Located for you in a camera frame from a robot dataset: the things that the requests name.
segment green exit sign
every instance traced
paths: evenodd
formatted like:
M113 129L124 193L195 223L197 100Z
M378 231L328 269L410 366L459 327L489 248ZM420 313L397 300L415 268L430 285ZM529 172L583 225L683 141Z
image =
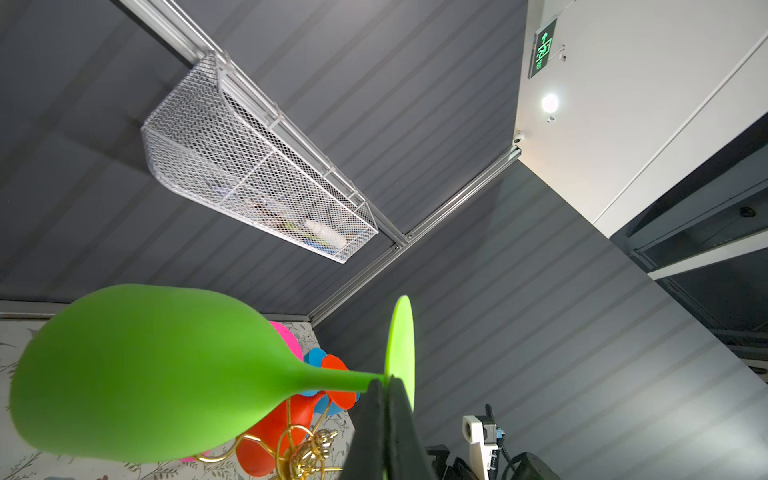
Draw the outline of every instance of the green exit sign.
M536 32L536 37L533 42L533 52L531 53L531 67L528 69L528 78L533 77L540 72L542 68L547 66L549 52L552 49L554 24L557 22L557 19L552 20L549 25Z

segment wire mesh basket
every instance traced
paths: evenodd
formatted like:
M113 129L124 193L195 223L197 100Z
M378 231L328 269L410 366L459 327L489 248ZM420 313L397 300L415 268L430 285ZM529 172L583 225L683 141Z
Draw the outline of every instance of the wire mesh basket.
M176 194L344 263L378 233L353 203L221 86L210 52L141 133L152 174Z

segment light bulb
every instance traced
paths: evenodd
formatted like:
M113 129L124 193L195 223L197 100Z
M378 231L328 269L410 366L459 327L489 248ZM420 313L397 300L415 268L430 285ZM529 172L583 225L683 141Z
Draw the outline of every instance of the light bulb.
M541 108L543 108L544 112L548 114L555 113L558 110L559 106L560 106L560 101L558 100L558 97L555 94L545 95L544 98L541 99Z

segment white floral tablecloth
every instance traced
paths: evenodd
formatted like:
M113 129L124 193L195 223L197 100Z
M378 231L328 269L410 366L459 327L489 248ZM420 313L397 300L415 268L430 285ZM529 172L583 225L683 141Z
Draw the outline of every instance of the white floral tablecloth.
M0 480L246 480L250 477L232 458L215 465L198 462L160 462L131 464L72 458L40 452L27 445L17 434L8 412L8 393L16 363L33 335L42 327L39 321L0 320ZM318 346L308 323L284 323L296 335L306 354ZM51 393L55 402L55 392ZM327 465L343 465L354 428L349 415L342 412L326 420L324 427L339 431L333 442ZM326 478L335 479L338 473Z

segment gray wall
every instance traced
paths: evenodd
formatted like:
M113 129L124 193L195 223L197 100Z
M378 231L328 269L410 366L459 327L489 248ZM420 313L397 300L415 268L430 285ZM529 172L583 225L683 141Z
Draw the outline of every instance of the gray wall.
M768 387L522 164L318 325L320 344L382 371L401 294L426 445L466 457L461 417L488 402L510 453L564 480L768 473Z

